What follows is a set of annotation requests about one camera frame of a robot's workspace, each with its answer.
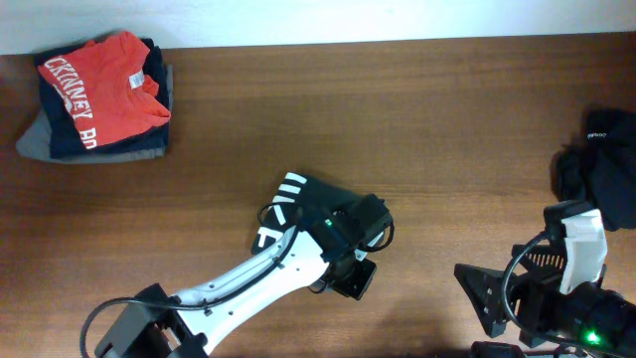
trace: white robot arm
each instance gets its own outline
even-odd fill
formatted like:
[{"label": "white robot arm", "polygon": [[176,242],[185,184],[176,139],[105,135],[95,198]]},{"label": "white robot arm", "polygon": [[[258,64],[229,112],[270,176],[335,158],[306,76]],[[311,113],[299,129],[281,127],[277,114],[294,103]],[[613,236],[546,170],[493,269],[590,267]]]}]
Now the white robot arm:
[{"label": "white robot arm", "polygon": [[[300,176],[287,174],[286,180],[289,177]],[[264,226],[274,222],[280,227],[259,230],[253,258],[170,297],[155,283],[135,297],[103,303],[82,328],[82,357],[88,357],[85,335],[90,322],[113,304],[128,305],[97,345],[97,358],[207,358],[239,325],[283,295],[316,282],[360,299],[376,270],[366,255],[391,243],[393,218],[373,194],[355,196],[311,177],[301,178],[302,190],[310,193],[305,200],[274,201],[268,205],[274,207],[269,218],[263,221],[259,215]],[[283,211],[287,217],[279,220]],[[377,247],[386,228],[390,235]],[[262,246],[263,232],[282,234]],[[174,335],[178,346],[171,346],[164,331]]]}]

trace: shirt tag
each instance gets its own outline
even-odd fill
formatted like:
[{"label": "shirt tag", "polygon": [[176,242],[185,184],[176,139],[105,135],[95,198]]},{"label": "shirt tag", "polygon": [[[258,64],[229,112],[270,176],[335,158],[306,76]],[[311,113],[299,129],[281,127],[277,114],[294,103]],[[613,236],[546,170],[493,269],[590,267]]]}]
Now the shirt tag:
[{"label": "shirt tag", "polygon": [[140,87],[141,85],[143,85],[143,70],[139,71],[138,73],[132,75],[131,77],[128,78],[128,80],[130,81],[130,87],[134,90],[138,87]]}]

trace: white wall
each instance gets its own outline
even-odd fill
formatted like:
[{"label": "white wall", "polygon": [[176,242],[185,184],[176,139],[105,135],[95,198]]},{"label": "white wall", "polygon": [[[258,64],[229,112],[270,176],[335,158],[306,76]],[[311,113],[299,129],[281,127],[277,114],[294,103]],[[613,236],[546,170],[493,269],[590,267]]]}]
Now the white wall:
[{"label": "white wall", "polygon": [[164,48],[636,30],[636,0],[0,0],[0,55],[127,29]]}]

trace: black wire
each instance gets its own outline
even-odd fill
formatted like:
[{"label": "black wire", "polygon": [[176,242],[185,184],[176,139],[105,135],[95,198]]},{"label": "black wire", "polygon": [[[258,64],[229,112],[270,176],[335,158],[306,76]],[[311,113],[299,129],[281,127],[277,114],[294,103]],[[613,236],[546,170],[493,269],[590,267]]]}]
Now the black wire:
[{"label": "black wire", "polygon": [[271,208],[272,206],[276,206],[276,205],[280,205],[280,206],[291,206],[291,207],[296,207],[296,208],[304,208],[304,206],[300,203],[295,203],[295,202],[281,202],[281,203],[269,203],[264,205],[262,208],[260,208],[260,210],[258,210],[258,213],[256,213],[256,218],[258,219],[258,222],[264,226],[265,223],[262,219],[262,212],[264,212],[266,209]]},{"label": "black wire", "polygon": [[506,270],[504,271],[504,276],[503,276],[502,284],[501,284],[501,296],[503,299],[504,312],[506,312],[506,315],[508,316],[508,318],[510,318],[510,320],[513,321],[513,323],[515,323],[515,325],[517,325],[519,329],[521,329],[522,331],[528,333],[529,335],[533,337],[543,339],[548,342],[561,344],[561,345],[565,345],[569,347],[575,347],[579,349],[584,349],[586,351],[607,354],[617,358],[634,358],[635,356],[625,356],[613,350],[604,349],[604,348],[596,347],[589,344],[584,344],[578,340],[566,339],[566,338],[561,338],[554,335],[544,334],[536,330],[530,329],[528,327],[524,327],[521,324],[521,322],[519,322],[519,320],[517,319],[517,316],[515,316],[515,313],[513,312],[510,301],[508,299],[508,282],[510,281],[510,277],[513,274],[513,270],[515,270],[515,267],[519,264],[521,259],[527,253],[529,253],[530,250],[532,250],[536,245],[538,245],[542,240],[546,239],[547,237],[548,236],[546,232],[541,232],[534,239],[530,240],[527,244],[523,246],[519,254],[516,257],[514,257],[512,260],[510,260],[510,262],[508,263],[508,266],[506,267]]},{"label": "black wire", "polygon": [[285,257],[287,256],[287,254],[289,254],[289,251],[291,250],[291,247],[293,246],[294,242],[296,241],[296,237],[298,236],[298,226],[296,226],[294,228],[293,233],[291,234],[291,239],[289,240],[289,244],[287,244],[287,246],[285,247],[285,250],[283,250],[283,252],[280,254],[280,257],[274,258],[274,263],[272,265],[270,265],[265,271],[263,271],[262,273],[260,273],[258,276],[256,276],[255,278],[251,279],[248,283],[242,285],[241,287],[237,288],[236,290],[232,291],[231,293],[217,298],[215,300],[212,300],[210,302],[203,302],[200,304],[181,304],[181,303],[171,303],[168,301],[160,301],[160,300],[155,300],[155,299],[148,299],[148,298],[137,298],[137,297],[120,297],[120,298],[114,298],[114,299],[110,299],[102,304],[100,304],[98,307],[96,307],[86,318],[86,321],[84,322],[83,326],[81,327],[81,332],[79,333],[79,353],[81,354],[82,358],[90,358],[90,356],[88,355],[87,349],[86,349],[86,336],[88,334],[88,329],[90,328],[90,324],[95,320],[95,318],[106,308],[116,305],[116,304],[140,304],[146,307],[151,307],[151,308],[163,308],[163,309],[175,309],[175,310],[189,310],[189,311],[193,311],[193,310],[205,310],[208,309],[210,307],[214,307],[218,304],[224,303],[229,301],[232,298],[235,298],[236,296],[238,296],[239,294],[245,292],[247,289],[249,289],[250,287],[254,286],[256,283],[258,283],[259,281],[261,281],[263,278],[265,278],[268,274],[270,274],[272,271],[274,271],[280,264],[280,262],[283,261],[283,259],[285,259]]},{"label": "black wire", "polygon": [[389,229],[389,237],[387,238],[387,240],[385,241],[384,244],[378,246],[378,247],[370,247],[368,245],[363,246],[360,248],[361,251],[364,251],[365,253],[376,253],[380,250],[384,250],[386,249],[393,241],[394,241],[394,233],[396,232],[396,225],[391,222],[390,224],[390,229]]}]

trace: black bracket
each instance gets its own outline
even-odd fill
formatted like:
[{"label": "black bracket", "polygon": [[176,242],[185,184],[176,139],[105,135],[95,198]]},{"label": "black bracket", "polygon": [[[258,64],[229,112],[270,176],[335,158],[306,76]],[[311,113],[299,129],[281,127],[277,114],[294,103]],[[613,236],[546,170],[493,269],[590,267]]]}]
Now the black bracket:
[{"label": "black bracket", "polygon": [[[501,283],[503,272],[471,265],[455,265],[455,277],[468,295],[477,317],[489,337],[504,333],[508,317],[502,307]],[[511,276],[511,286],[518,280]]]},{"label": "black bracket", "polygon": [[[135,295],[157,301],[171,301],[155,283]],[[170,328],[181,345],[172,349],[162,330]],[[95,348],[97,358],[208,358],[204,334],[193,336],[177,312],[128,304]]]}]

